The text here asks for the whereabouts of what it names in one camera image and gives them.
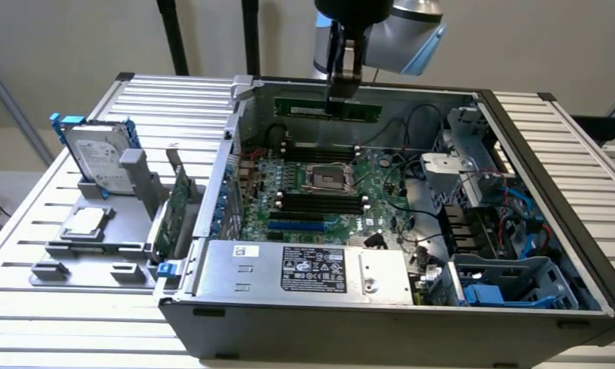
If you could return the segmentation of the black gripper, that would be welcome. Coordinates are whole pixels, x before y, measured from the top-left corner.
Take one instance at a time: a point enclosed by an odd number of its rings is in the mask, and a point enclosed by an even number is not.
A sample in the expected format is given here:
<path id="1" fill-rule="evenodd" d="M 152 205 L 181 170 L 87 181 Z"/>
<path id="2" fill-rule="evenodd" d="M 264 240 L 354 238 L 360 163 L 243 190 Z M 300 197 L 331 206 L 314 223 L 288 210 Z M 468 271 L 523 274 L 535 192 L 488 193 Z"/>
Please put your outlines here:
<path id="1" fill-rule="evenodd" d="M 326 112 L 339 114 L 362 82 L 367 36 L 384 21 L 391 1 L 316 1 L 314 67 L 326 78 Z"/>

